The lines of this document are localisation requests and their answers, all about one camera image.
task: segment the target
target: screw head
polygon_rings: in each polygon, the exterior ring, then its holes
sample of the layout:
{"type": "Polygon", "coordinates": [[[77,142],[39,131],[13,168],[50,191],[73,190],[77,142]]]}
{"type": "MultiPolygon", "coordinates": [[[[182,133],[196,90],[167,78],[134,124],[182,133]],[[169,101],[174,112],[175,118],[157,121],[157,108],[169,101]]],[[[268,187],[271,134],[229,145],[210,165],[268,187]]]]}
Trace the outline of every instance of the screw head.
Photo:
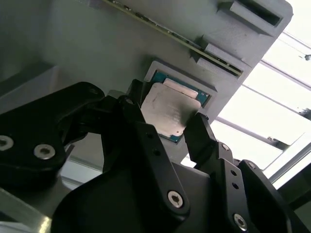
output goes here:
{"type": "Polygon", "coordinates": [[[241,229],[241,231],[243,232],[247,231],[247,224],[241,215],[234,214],[233,219],[235,224],[241,229]]]}
{"type": "Polygon", "coordinates": [[[230,150],[230,148],[229,148],[226,144],[223,144],[223,143],[222,143],[222,147],[223,147],[226,151],[229,151],[229,150],[230,150]]]}
{"type": "Polygon", "coordinates": [[[256,168],[256,166],[252,162],[248,162],[248,164],[251,166],[252,169],[256,168]]]}
{"type": "Polygon", "coordinates": [[[34,155],[39,159],[51,159],[55,155],[55,149],[48,144],[37,145],[34,149],[34,155]]]}
{"type": "Polygon", "coordinates": [[[5,151],[10,149],[14,145],[14,141],[12,138],[0,135],[0,151],[5,151]]]}
{"type": "Polygon", "coordinates": [[[126,98],[125,101],[128,102],[129,104],[133,104],[133,101],[131,101],[131,99],[129,98],[126,98]]]}
{"type": "Polygon", "coordinates": [[[170,203],[175,207],[175,208],[180,208],[183,206],[184,201],[183,198],[179,193],[176,191],[170,191],[167,195],[170,203]]]}

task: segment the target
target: rectangular cutout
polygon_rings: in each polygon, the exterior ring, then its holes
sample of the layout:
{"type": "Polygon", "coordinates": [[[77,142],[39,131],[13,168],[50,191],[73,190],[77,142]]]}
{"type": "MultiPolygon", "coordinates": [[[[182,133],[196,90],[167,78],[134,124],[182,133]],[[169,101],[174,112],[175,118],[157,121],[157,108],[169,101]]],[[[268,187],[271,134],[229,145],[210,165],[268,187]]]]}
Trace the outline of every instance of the rectangular cutout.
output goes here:
{"type": "Polygon", "coordinates": [[[253,12],[255,15],[262,18],[264,21],[270,23],[273,26],[276,26],[281,18],[273,14],[268,9],[264,8],[263,6],[259,5],[254,0],[239,0],[248,10],[253,12]]]}
{"type": "Polygon", "coordinates": [[[200,57],[198,55],[193,55],[192,57],[194,58],[197,65],[203,67],[206,70],[214,72],[215,74],[225,76],[228,79],[232,79],[232,78],[234,78],[235,80],[239,79],[239,76],[237,76],[235,73],[233,73],[230,70],[225,69],[221,66],[218,66],[215,62],[213,62],[209,59],[200,57]]]}
{"type": "Polygon", "coordinates": [[[218,61],[222,62],[223,64],[227,64],[227,66],[221,66],[219,65],[218,63],[214,62],[213,60],[211,59],[208,59],[208,58],[205,58],[208,62],[212,63],[213,65],[217,66],[218,68],[226,71],[227,73],[233,75],[234,77],[236,77],[237,79],[240,77],[239,74],[237,74],[236,72],[233,72],[232,70],[228,69],[228,67],[232,68],[233,70],[237,71],[238,73],[243,73],[242,70],[236,68],[235,66],[229,64],[228,62],[222,60],[221,58],[217,57],[217,56],[214,56],[215,59],[217,59],[218,61]]]}

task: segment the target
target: black plastic part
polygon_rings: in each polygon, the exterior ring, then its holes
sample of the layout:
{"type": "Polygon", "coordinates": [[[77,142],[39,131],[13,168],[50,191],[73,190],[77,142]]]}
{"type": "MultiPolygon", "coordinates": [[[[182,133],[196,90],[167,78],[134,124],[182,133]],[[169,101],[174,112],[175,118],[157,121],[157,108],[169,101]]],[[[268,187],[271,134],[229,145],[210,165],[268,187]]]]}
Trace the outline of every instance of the black plastic part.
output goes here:
{"type": "MultiPolygon", "coordinates": [[[[110,176],[129,168],[146,232],[162,231],[163,226],[166,231],[173,231],[187,219],[190,204],[159,135],[154,126],[145,123],[140,107],[133,99],[128,96],[121,96],[118,100],[105,99],[96,109],[106,114],[104,120],[101,119],[104,124],[100,121],[97,127],[102,135],[105,156],[103,172],[110,176]],[[183,199],[180,208],[174,207],[168,199],[172,190],[183,199]]],[[[89,128],[94,122],[93,116],[97,115],[84,112],[78,122],[89,128]]]]}
{"type": "Polygon", "coordinates": [[[255,167],[253,169],[247,160],[239,164],[250,217],[257,229],[267,233],[308,233],[308,229],[262,171],[255,167]]]}
{"type": "Polygon", "coordinates": [[[144,187],[141,194],[148,209],[145,222],[137,199],[134,176],[130,167],[100,175],[69,193],[57,208],[51,233],[208,233],[211,183],[207,174],[172,164],[191,202],[187,220],[170,231],[170,223],[161,224],[153,207],[153,195],[144,187]]]}
{"type": "Polygon", "coordinates": [[[143,82],[134,79],[127,90],[127,96],[132,99],[134,102],[138,103],[141,107],[142,105],[142,93],[143,93],[143,82]]]}
{"type": "Polygon", "coordinates": [[[208,117],[197,113],[187,122],[184,136],[190,159],[196,163],[196,168],[200,169],[201,165],[211,156],[217,142],[209,126],[208,117]]]}
{"type": "Polygon", "coordinates": [[[0,115],[0,135],[14,141],[13,147],[0,151],[0,184],[25,188],[49,185],[67,158],[58,124],[103,97],[94,85],[77,83],[0,115]],[[39,144],[53,146],[55,156],[48,160],[34,156],[39,144]]]}
{"type": "Polygon", "coordinates": [[[233,157],[228,146],[217,142],[201,113],[196,114],[185,129],[185,140],[190,158],[198,162],[196,169],[209,174],[213,180],[211,232],[240,232],[233,216],[243,217],[251,226],[241,171],[233,165],[233,157]],[[223,219],[219,225],[217,219],[223,219]]]}

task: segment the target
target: slot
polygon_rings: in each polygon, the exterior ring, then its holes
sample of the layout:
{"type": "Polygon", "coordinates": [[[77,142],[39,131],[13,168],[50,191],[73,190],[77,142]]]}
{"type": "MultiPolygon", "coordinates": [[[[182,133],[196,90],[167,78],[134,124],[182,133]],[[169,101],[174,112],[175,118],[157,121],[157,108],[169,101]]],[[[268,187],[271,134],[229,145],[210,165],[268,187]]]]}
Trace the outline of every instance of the slot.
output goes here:
{"type": "Polygon", "coordinates": [[[264,8],[263,6],[259,5],[254,0],[239,0],[240,3],[244,5],[245,8],[253,12],[255,15],[262,18],[267,23],[276,26],[281,18],[273,14],[268,9],[264,8]]]}
{"type": "Polygon", "coordinates": [[[200,57],[200,56],[193,56],[195,62],[197,65],[201,66],[202,68],[209,70],[211,72],[214,72],[216,74],[226,76],[229,79],[234,78],[235,80],[239,79],[239,75],[235,72],[232,72],[231,70],[228,70],[219,64],[213,62],[210,59],[207,59],[206,57],[200,57]]]}
{"type": "Polygon", "coordinates": [[[241,76],[241,74],[243,73],[242,70],[236,68],[235,66],[231,65],[230,63],[220,59],[217,56],[214,56],[212,54],[210,54],[211,57],[213,57],[214,59],[216,59],[217,61],[221,62],[222,64],[226,64],[226,66],[221,66],[219,63],[214,62],[213,60],[204,57],[204,59],[208,62],[210,62],[211,64],[213,64],[214,66],[217,66],[218,68],[228,72],[229,74],[235,76],[236,78],[239,78],[241,76]]]}

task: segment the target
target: mounting hole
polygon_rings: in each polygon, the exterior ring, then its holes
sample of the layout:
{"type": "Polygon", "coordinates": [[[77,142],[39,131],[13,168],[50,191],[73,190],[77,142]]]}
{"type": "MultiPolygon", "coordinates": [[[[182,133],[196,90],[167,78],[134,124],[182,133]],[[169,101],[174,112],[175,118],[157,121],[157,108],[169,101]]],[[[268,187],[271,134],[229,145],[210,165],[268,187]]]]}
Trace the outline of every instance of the mounting hole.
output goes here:
{"type": "Polygon", "coordinates": [[[155,154],[155,156],[160,156],[161,152],[159,152],[157,149],[154,149],[154,154],[155,154]]]}
{"type": "Polygon", "coordinates": [[[168,199],[175,208],[180,208],[184,204],[184,201],[181,195],[177,193],[176,191],[170,191],[168,193],[168,199]]]}
{"type": "Polygon", "coordinates": [[[237,176],[237,173],[234,170],[231,170],[231,174],[237,176]]]}
{"type": "Polygon", "coordinates": [[[130,98],[126,98],[125,101],[128,102],[129,104],[134,104],[130,98]]]}
{"type": "Polygon", "coordinates": [[[4,139],[0,139],[0,147],[4,147],[8,144],[8,142],[4,139]]]}
{"type": "Polygon", "coordinates": [[[232,183],[232,186],[235,188],[235,189],[239,189],[238,185],[236,183],[232,183]]]}
{"type": "Polygon", "coordinates": [[[256,169],[256,166],[252,162],[248,162],[252,169],[256,169]]]}
{"type": "Polygon", "coordinates": [[[226,144],[223,144],[223,143],[222,143],[222,147],[223,147],[226,151],[229,151],[229,150],[230,150],[230,148],[229,148],[226,144]]]}
{"type": "Polygon", "coordinates": [[[243,225],[243,224],[244,224],[244,222],[243,222],[241,219],[238,219],[238,223],[239,223],[240,225],[243,225]]]}
{"type": "Polygon", "coordinates": [[[41,150],[40,150],[40,153],[41,154],[49,154],[51,151],[48,149],[48,148],[42,148],[41,150]]]}
{"type": "Polygon", "coordinates": [[[152,139],[154,136],[151,133],[147,133],[147,137],[152,139]]]}

